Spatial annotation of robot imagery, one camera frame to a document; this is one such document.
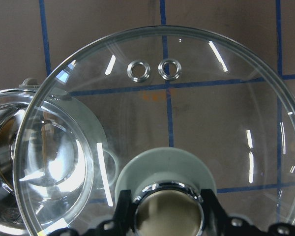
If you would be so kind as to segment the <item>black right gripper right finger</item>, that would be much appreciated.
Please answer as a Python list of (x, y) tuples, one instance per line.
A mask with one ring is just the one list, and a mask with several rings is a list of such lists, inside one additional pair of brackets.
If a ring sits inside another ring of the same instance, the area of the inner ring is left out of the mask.
[(209, 236), (295, 236), (295, 226), (276, 223), (262, 231), (241, 217), (229, 216), (211, 189), (203, 189), (204, 222)]

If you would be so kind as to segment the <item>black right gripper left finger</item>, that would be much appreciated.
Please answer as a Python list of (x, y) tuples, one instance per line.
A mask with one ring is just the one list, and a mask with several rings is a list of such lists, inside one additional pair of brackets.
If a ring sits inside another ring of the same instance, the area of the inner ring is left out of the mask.
[(131, 190), (121, 190), (112, 219), (105, 220), (96, 228), (86, 231), (86, 236), (125, 236), (135, 232), (135, 204)]

